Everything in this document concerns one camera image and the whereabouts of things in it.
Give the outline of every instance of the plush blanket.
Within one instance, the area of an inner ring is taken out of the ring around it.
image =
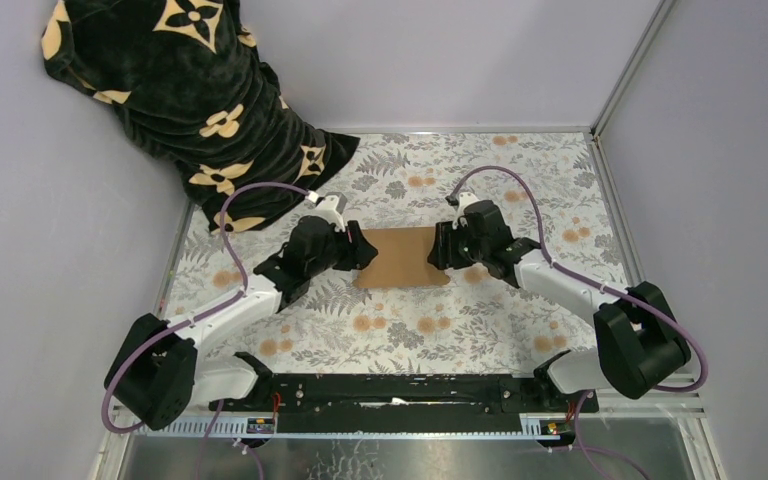
[[[358,143],[293,112],[239,18],[239,0],[60,0],[41,42],[51,77],[108,104],[136,145],[175,164],[213,231],[236,188],[318,188]],[[241,195],[226,229],[263,228],[300,201]]]

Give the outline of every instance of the black blanket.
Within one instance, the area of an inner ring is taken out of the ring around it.
[[[211,230],[237,187],[318,188],[358,143],[287,106],[239,18],[239,0],[60,0],[42,38],[46,72],[109,104],[135,144],[174,162]],[[300,201],[278,189],[243,194],[227,230],[263,228]]]

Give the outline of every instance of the cable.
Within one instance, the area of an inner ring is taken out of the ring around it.
[[[225,399],[220,399],[216,404],[216,413],[213,414],[213,418],[210,419],[210,423],[207,424],[207,429],[204,431],[204,436],[201,437],[199,443],[199,455],[196,457],[196,480],[201,478],[201,459],[204,457],[204,449],[207,447],[207,439],[210,437],[210,432],[213,430],[213,426],[216,425],[216,420],[219,419],[219,414],[222,413],[222,407],[225,406]]]
[[[128,369],[131,368],[131,366],[134,364],[134,362],[137,361],[137,358],[139,358],[140,355],[145,353],[146,350],[153,347],[157,342],[166,338],[167,336],[172,335],[173,333],[183,328],[186,328],[190,325],[195,325],[197,322],[200,322],[201,320],[204,320],[206,317],[209,317],[219,311],[224,310],[225,308],[228,308],[229,306],[233,305],[238,300],[246,296],[245,292],[246,290],[248,290],[248,286],[249,286],[248,275],[246,274],[246,269],[243,266],[243,262],[240,261],[240,257],[237,256],[237,253],[234,251],[234,247],[231,246],[231,241],[228,238],[228,232],[225,231],[225,216],[227,214],[228,206],[231,204],[231,201],[237,198],[238,195],[240,195],[241,193],[247,192],[249,190],[254,190],[257,188],[266,188],[266,187],[284,188],[286,190],[291,190],[293,192],[297,192],[302,195],[308,195],[309,193],[307,190],[304,190],[295,185],[289,185],[286,183],[258,182],[258,183],[252,183],[252,184],[238,188],[236,191],[234,191],[234,193],[232,193],[225,200],[225,203],[222,205],[222,209],[219,211],[219,234],[222,237],[222,241],[225,243],[225,247],[228,249],[228,254],[231,255],[231,258],[234,260],[234,264],[237,266],[237,269],[240,271],[243,287],[237,290],[237,293],[234,294],[233,297],[220,303],[219,305],[216,305],[215,307],[209,308],[204,312],[201,312],[195,315],[192,320],[185,320],[181,323],[168,327],[166,330],[163,330],[162,332],[149,338],[148,340],[146,340],[145,343],[137,347],[137,349],[134,350],[134,352],[131,353],[131,355],[129,355],[124,362],[122,362],[122,365],[120,365],[119,369],[116,370],[116,373],[113,375],[113,378],[110,379],[110,384],[107,386],[107,390],[105,390],[104,392],[104,399],[101,402],[101,423],[103,423],[104,427],[107,428],[109,431],[113,433],[118,433],[118,434],[125,434],[125,433],[133,432],[134,430],[137,430],[138,428],[142,427],[145,424],[144,422],[138,422],[129,427],[117,427],[116,425],[113,424],[113,421],[110,420],[110,401],[113,399],[113,392],[116,391],[116,387],[119,386],[119,382],[122,380],[122,377],[125,375],[125,372],[127,372]]]
[[[537,235],[540,241],[540,251],[543,253],[543,258],[546,259],[546,262],[548,262],[549,265],[551,265],[553,268],[558,269],[559,272],[567,275],[568,277],[574,278],[579,282],[582,282],[593,288],[599,288],[599,289],[604,288],[605,292],[608,292],[611,295],[619,297],[639,308],[646,310],[647,312],[651,313],[662,322],[672,327],[676,332],[678,332],[678,334],[681,335],[687,341],[687,343],[690,345],[693,351],[696,352],[696,356],[699,358],[699,378],[697,378],[695,382],[682,387],[668,387],[663,385],[656,385],[655,387],[653,387],[655,390],[660,390],[663,392],[674,392],[674,393],[692,392],[692,391],[698,390],[699,387],[705,384],[705,382],[708,380],[708,357],[705,356],[705,352],[702,351],[702,347],[699,345],[696,339],[694,339],[693,336],[690,335],[690,332],[688,332],[684,327],[682,327],[675,320],[673,320],[672,318],[670,318],[669,316],[667,316],[665,313],[658,310],[657,308],[649,305],[648,303],[640,301],[632,297],[631,295],[625,292],[621,292],[613,287],[603,285],[601,282],[593,280],[592,278],[586,275],[582,275],[574,270],[570,270],[569,268],[561,265],[560,263],[555,261],[555,259],[552,258],[552,254],[549,253],[549,245],[546,243],[546,232],[543,227],[543,217],[540,215],[540,207],[537,206],[537,200],[534,198],[534,194],[531,193],[531,189],[528,188],[528,185],[525,183],[525,180],[523,180],[522,177],[520,177],[516,172],[508,168],[499,167],[496,165],[486,165],[483,167],[478,167],[475,170],[464,175],[463,178],[461,178],[458,184],[455,185],[454,190],[452,190],[452,195],[457,195],[458,191],[460,191],[460,189],[463,187],[464,183],[466,183],[469,177],[475,175],[476,173],[483,172],[486,170],[496,170],[499,172],[507,173],[508,175],[513,177],[513,179],[516,180],[517,183],[519,183],[520,186],[525,190],[525,193],[528,194],[528,198],[529,200],[531,200],[531,207],[534,209],[534,216],[537,218]]]

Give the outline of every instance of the black mounting base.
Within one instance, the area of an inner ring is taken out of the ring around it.
[[[271,412],[281,395],[280,433],[514,432],[521,413],[566,413],[567,402],[547,409],[533,378],[511,375],[274,374],[251,395],[226,399],[223,411]],[[568,402],[578,400],[570,395]],[[210,404],[215,410],[216,403]],[[596,397],[583,412],[598,411]]]

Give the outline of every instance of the gray wall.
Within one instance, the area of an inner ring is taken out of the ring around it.
[[[241,3],[291,107],[375,131],[590,125],[658,2]]]
[[[0,2],[0,479],[85,478],[101,382],[185,202],[99,102],[43,73],[53,0]]]
[[[710,357],[729,477],[768,478],[768,2],[680,2],[603,139],[645,273]]]

